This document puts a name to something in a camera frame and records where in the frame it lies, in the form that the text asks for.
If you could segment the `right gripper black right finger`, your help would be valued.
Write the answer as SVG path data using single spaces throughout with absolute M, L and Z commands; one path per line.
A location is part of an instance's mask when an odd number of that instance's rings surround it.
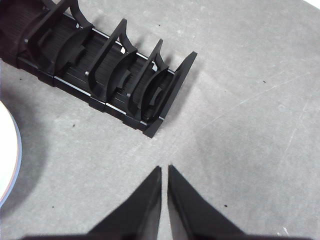
M 211 206 L 173 166 L 168 166 L 167 204 L 175 240 L 249 240 Z

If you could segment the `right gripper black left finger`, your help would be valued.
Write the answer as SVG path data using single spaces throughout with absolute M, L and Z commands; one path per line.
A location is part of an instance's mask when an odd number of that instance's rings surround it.
M 120 206 L 89 235 L 104 240 L 156 240 L 162 206 L 162 169 L 156 166 Z

